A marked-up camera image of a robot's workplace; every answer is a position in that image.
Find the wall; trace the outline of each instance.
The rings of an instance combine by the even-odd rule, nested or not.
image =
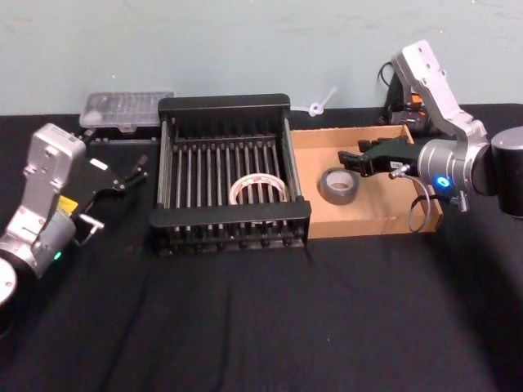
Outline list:
[[[461,103],[522,102],[521,0],[18,0],[0,4],[0,114],[79,113],[90,91],[179,96],[338,86],[380,105],[380,65],[425,38]]]

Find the open cardboard box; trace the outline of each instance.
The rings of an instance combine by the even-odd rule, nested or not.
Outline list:
[[[297,171],[305,200],[312,206],[309,238],[350,237],[356,235],[410,233],[409,212],[412,201],[423,191],[411,180],[391,180],[386,173],[362,178],[355,200],[345,206],[326,202],[318,192],[318,180],[331,167],[342,167],[340,150],[360,154],[358,140],[405,135],[407,127],[355,127],[297,130],[291,132]],[[427,202],[413,211],[412,226],[425,218]],[[431,215],[425,232],[436,231],[443,212],[437,200],[431,201]]]

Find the black tablecloth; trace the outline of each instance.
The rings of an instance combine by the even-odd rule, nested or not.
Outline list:
[[[523,125],[520,105],[465,109],[491,136]],[[291,124],[371,125],[377,112]],[[46,122],[78,130],[78,116],[0,118],[0,227]],[[496,198],[446,209],[436,234],[158,258],[147,225],[157,149],[92,146],[120,174],[147,153],[152,177],[97,206],[105,230],[48,271],[0,341],[0,390],[523,390],[523,223]]]

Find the gray duct tape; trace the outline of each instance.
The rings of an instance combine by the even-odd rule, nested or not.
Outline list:
[[[354,200],[359,183],[353,171],[333,167],[321,176],[318,190],[327,202],[342,206]]]

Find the clear plastic lid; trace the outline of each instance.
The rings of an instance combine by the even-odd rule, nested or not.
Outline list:
[[[80,126],[117,127],[123,133],[135,132],[137,127],[157,127],[158,103],[167,97],[174,97],[174,92],[93,92],[80,116]]]

